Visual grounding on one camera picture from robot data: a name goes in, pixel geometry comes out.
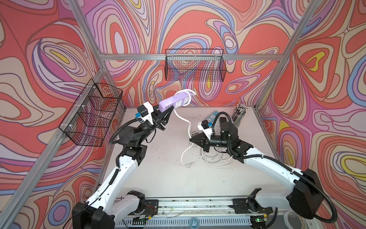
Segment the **blue power strip with cord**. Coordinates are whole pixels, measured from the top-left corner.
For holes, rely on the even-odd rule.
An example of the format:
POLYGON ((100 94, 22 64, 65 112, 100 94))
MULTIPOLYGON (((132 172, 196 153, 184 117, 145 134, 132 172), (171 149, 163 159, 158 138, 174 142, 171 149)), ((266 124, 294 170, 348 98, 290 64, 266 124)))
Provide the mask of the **blue power strip with cord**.
MULTIPOLYGON (((211 115, 209 115, 207 120, 212 123, 214 118, 217 117, 217 115, 218 115, 218 111, 214 111, 211 115)), ((189 128, 189 130, 190 130, 190 136, 195 136, 200 133, 199 131, 191 131, 191 128, 189 128)), ((196 145, 194 143, 190 143, 189 147, 195 148, 195 147, 198 147, 198 145, 196 145)), ((225 167, 230 166, 233 163, 233 159, 231 157, 224 158, 225 152, 219 151, 215 147, 214 147, 215 154, 213 154, 213 155, 210 155, 209 153, 204 152, 202 149, 200 150, 198 155, 195 155, 191 151, 191 148, 188 149, 188 152, 190 153, 190 155, 192 157, 195 158, 195 161, 186 164, 185 166, 187 168, 190 168, 193 164, 196 164, 200 161, 204 161, 209 167, 214 168, 214 169, 225 168, 225 167)))

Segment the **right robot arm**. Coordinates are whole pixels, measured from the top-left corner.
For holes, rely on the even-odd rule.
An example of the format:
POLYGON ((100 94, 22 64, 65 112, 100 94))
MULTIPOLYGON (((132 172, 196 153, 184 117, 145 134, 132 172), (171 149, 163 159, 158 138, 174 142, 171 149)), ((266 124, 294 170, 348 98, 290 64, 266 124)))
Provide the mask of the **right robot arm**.
POLYGON ((311 170, 300 170, 270 157, 238 136, 238 129, 228 113, 219 112, 212 120, 198 123, 200 133, 189 141, 208 153, 210 148, 226 148, 226 153, 243 164, 255 167, 281 183, 282 193, 264 192, 257 188, 248 205, 253 208, 291 209, 305 219, 317 219, 324 223, 335 223, 338 219, 336 207, 324 192, 318 174, 311 170))

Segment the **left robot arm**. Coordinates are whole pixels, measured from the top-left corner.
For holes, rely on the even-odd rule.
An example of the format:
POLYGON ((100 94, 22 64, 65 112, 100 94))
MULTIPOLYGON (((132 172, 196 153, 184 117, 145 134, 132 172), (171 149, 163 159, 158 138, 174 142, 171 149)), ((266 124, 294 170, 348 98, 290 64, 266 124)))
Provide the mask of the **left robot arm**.
POLYGON ((116 201, 129 176, 145 158, 147 146, 143 142, 157 129, 165 129, 174 107, 161 109, 145 103, 137 110, 134 119, 119 127, 109 140, 111 145, 123 146, 116 157, 115 168, 94 194, 73 207, 70 221, 74 229, 113 229, 130 214, 146 220, 156 213, 153 207, 146 205, 145 195, 139 191, 132 190, 116 201))

